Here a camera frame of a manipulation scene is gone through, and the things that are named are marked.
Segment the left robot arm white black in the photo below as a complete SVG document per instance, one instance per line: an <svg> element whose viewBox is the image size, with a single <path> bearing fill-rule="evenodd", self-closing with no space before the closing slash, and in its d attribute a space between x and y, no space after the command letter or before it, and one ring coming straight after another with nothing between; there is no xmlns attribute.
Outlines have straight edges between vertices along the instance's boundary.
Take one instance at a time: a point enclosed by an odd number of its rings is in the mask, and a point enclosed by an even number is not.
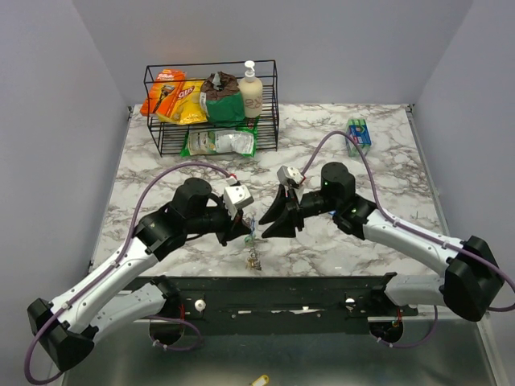
<svg viewBox="0 0 515 386"><path fill-rule="evenodd" d="M170 202L143 216L126 242L86 278L50 302L38 298L29 305L35 340L60 371L83 361L117 328L156 314L168 318L179 309L179 291L164 278L125 296L119 292L183 247L190 235L213 233L226 245L249 233L243 210L253 196L235 178L229 182L217 196L205 180L187 179Z"/></svg>

